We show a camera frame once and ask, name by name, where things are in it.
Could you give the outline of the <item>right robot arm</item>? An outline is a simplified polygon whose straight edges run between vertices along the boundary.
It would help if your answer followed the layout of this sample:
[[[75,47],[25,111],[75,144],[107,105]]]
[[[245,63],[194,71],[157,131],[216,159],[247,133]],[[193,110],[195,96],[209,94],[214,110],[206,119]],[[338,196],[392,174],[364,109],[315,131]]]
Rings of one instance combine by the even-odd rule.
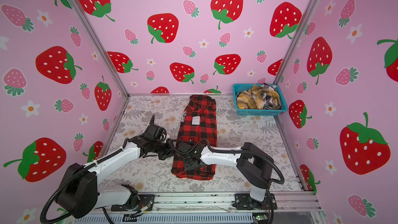
[[[236,209],[274,209],[270,194],[271,184],[284,184],[285,178],[274,160],[252,143],[245,142],[242,147],[218,148],[209,140],[197,143],[169,140],[172,153],[176,155],[173,173],[180,178],[211,180],[216,165],[237,168],[251,184],[249,196],[237,199]]]

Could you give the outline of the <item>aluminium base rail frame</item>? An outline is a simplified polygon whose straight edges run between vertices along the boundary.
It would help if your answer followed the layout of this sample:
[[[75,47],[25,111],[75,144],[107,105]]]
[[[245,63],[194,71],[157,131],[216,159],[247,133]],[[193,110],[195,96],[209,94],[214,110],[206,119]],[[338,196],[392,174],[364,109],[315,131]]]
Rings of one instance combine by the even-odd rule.
[[[65,224],[326,224],[325,213],[313,193],[271,193],[263,206],[253,206],[246,192],[152,192],[140,194],[148,209],[122,206],[92,210],[85,217],[69,217]]]

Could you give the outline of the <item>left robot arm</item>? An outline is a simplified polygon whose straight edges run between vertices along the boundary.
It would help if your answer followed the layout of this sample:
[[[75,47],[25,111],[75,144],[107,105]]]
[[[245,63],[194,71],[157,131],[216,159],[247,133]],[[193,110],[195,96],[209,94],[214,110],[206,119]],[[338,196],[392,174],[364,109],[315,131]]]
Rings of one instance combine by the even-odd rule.
[[[176,153],[174,140],[167,138],[166,130],[151,123],[143,134],[126,138],[123,145],[111,154],[85,165],[75,163],[69,166],[59,188],[46,202],[40,214],[40,222],[55,224],[70,216],[78,219],[93,209],[105,209],[113,205],[120,205],[129,211],[135,210],[141,200],[134,187],[123,184],[105,189],[99,188],[99,184],[133,160],[148,154],[165,160]]]

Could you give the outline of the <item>red black plaid shirt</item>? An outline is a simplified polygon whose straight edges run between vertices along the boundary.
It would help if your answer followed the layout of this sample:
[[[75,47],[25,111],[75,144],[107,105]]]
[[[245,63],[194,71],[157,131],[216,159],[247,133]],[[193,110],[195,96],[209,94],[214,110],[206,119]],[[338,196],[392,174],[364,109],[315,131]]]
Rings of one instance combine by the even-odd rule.
[[[217,146],[216,101],[213,98],[206,95],[190,96],[183,112],[177,140],[175,147],[181,151],[188,142],[196,144],[201,140],[209,140],[211,146]],[[175,156],[171,172],[178,178],[212,180],[216,166],[203,166],[187,171],[183,158]]]

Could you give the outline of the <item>teal plastic basket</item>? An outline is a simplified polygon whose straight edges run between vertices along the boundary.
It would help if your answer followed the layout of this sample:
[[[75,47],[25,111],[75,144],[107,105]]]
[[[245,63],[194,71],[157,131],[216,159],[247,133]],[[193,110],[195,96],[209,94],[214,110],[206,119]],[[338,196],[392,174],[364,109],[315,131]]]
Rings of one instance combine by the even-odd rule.
[[[239,115],[277,116],[288,109],[282,91],[277,85],[235,84],[233,96]]]

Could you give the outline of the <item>yellow plaid shirt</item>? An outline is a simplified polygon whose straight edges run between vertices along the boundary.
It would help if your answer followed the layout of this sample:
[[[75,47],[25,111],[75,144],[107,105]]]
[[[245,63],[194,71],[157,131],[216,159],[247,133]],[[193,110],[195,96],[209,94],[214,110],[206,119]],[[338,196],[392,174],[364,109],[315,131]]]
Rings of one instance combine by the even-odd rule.
[[[282,101],[275,86],[263,84],[238,93],[236,106],[240,110],[280,110]]]

